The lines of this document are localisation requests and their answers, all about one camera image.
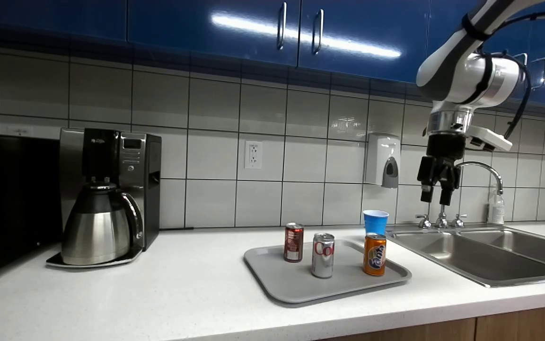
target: carafe handle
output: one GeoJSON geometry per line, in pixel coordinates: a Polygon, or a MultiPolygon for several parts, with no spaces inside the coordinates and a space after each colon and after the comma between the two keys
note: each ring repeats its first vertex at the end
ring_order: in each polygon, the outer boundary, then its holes
{"type": "Polygon", "coordinates": [[[142,227],[142,214],[138,210],[136,201],[121,191],[121,199],[127,205],[127,212],[128,212],[128,225],[130,225],[130,256],[138,254],[142,250],[142,237],[144,237],[144,227],[142,227]]]}

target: lower cabinet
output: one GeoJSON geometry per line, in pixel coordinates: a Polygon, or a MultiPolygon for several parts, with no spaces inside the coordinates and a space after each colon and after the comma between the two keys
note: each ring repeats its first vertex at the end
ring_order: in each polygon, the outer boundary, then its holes
{"type": "Polygon", "coordinates": [[[426,324],[333,341],[545,341],[545,309],[426,324]]]}

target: coffee maker base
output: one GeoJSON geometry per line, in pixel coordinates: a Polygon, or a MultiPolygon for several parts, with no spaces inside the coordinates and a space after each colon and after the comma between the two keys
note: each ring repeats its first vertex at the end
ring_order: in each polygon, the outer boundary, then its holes
{"type": "Polygon", "coordinates": [[[47,267],[55,267],[55,269],[104,269],[104,267],[119,267],[125,263],[132,263],[142,252],[136,254],[128,254],[111,261],[104,261],[104,263],[64,263],[62,261],[62,254],[55,254],[51,256],[45,265],[47,267]]]}

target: silver soda can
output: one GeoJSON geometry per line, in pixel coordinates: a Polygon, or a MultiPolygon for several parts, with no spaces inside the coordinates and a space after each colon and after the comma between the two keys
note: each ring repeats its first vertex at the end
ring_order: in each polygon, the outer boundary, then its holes
{"type": "Polygon", "coordinates": [[[329,278],[333,275],[335,237],[329,233],[312,239],[312,275],[329,278]]]}
{"type": "Polygon", "coordinates": [[[297,222],[289,222],[285,225],[285,242],[284,242],[285,261],[301,261],[303,259],[303,239],[304,239],[304,227],[297,222]]]}

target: red soda can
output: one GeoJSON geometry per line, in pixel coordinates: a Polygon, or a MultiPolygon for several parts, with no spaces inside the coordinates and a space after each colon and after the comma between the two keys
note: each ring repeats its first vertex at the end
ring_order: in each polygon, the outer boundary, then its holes
{"type": "Polygon", "coordinates": [[[297,222],[289,222],[285,225],[285,244],[284,244],[285,261],[303,259],[303,241],[304,241],[304,227],[297,222]]]}

